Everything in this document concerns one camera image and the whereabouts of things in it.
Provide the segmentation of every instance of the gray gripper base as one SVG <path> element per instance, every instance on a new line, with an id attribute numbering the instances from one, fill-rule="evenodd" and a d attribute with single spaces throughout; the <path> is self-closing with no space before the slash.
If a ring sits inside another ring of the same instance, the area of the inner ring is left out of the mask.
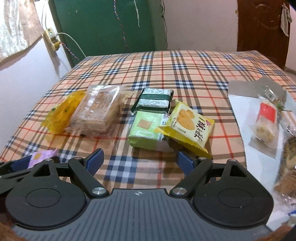
<path id="1" fill-rule="evenodd" d="M 13 230 L 28 241 L 254 241 L 270 232 L 265 226 L 228 230 L 209 224 L 187 200 L 172 198 L 164 189 L 114 189 L 106 198 L 91 200 L 79 218 L 63 227 Z"/>

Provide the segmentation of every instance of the brown wooden door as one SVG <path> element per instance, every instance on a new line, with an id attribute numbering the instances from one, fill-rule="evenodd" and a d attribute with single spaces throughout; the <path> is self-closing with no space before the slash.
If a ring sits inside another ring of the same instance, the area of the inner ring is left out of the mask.
<path id="1" fill-rule="evenodd" d="M 289 37 L 280 27 L 283 3 L 289 8 L 286 0 L 238 0 L 237 51 L 257 50 L 285 68 Z"/>

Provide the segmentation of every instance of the purple snack package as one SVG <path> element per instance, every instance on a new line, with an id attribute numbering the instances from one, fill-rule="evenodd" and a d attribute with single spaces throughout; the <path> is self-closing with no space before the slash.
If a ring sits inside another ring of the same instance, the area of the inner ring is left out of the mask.
<path id="1" fill-rule="evenodd" d="M 46 158 L 56 156 L 57 148 L 55 150 L 36 151 L 32 154 L 28 168 L 33 167 L 35 164 L 42 162 Z"/>

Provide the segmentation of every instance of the electrical socket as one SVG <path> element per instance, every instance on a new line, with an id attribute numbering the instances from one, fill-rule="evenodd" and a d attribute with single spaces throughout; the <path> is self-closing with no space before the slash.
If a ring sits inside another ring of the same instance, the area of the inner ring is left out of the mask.
<path id="1" fill-rule="evenodd" d="M 59 49 L 61 42 L 57 39 L 57 35 L 54 33 L 52 28 L 45 30 L 43 36 L 50 44 L 53 51 L 57 51 Z"/>

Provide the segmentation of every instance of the white wall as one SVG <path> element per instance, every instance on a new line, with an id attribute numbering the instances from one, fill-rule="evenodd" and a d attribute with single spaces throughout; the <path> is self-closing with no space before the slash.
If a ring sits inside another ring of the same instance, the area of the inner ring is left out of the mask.
<path id="1" fill-rule="evenodd" d="M 40 19 L 43 4 L 35 2 Z M 47 27 L 54 27 L 46 9 Z M 0 63 L 0 152 L 36 102 L 71 69 L 63 48 L 47 50 L 43 38 L 10 59 Z"/>
<path id="2" fill-rule="evenodd" d="M 170 50 L 237 50 L 237 0 L 164 0 Z"/>
<path id="3" fill-rule="evenodd" d="M 296 70 L 296 11 L 291 6 L 290 13 L 293 21 L 290 25 L 290 40 L 286 67 Z"/>

